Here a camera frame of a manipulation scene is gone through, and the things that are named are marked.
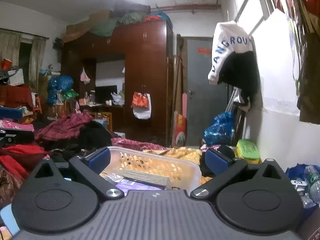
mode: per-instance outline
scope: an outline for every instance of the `laundry basket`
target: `laundry basket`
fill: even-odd
[[[168,177],[172,187],[185,189],[188,194],[201,185],[201,171],[195,163],[121,147],[109,147],[110,164],[100,176],[122,174],[123,169]]]

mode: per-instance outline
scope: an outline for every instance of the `white plastic bag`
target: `white plastic bag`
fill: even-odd
[[[81,76],[80,76],[80,80],[86,85],[90,83],[90,78],[87,76],[87,74],[84,71],[84,68],[82,70]]]
[[[143,107],[132,107],[133,108],[133,114],[138,119],[147,120],[151,117],[151,98],[150,94],[147,93],[148,101],[149,101],[149,107],[148,109]]]
[[[113,103],[117,106],[123,106],[124,105],[124,98],[120,95],[117,95],[116,93],[111,93],[113,98]]]

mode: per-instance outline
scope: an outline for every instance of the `red pipe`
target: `red pipe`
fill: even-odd
[[[151,11],[162,10],[162,11],[182,11],[182,10],[217,10],[221,9],[220,4],[181,4],[173,6],[163,6],[152,8]]]

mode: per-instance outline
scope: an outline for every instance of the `metal screw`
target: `metal screw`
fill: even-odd
[[[209,191],[207,191],[204,188],[197,188],[193,191],[193,194],[196,195],[197,197],[205,197],[209,195]]]
[[[112,188],[106,191],[106,195],[108,197],[119,197],[121,195],[121,191],[116,188]]]

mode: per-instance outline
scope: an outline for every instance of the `pile of clothes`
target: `pile of clothes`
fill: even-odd
[[[70,114],[35,132],[36,142],[55,162],[111,146],[112,135],[87,110]]]
[[[3,128],[8,121],[3,120]],[[10,122],[10,129],[25,127]],[[102,124],[92,120],[89,112],[70,114],[35,130],[35,141],[30,145],[7,145],[0,149],[0,209],[11,203],[15,193],[28,175],[44,158],[66,162],[76,155],[85,156],[99,148],[111,146],[112,135]]]

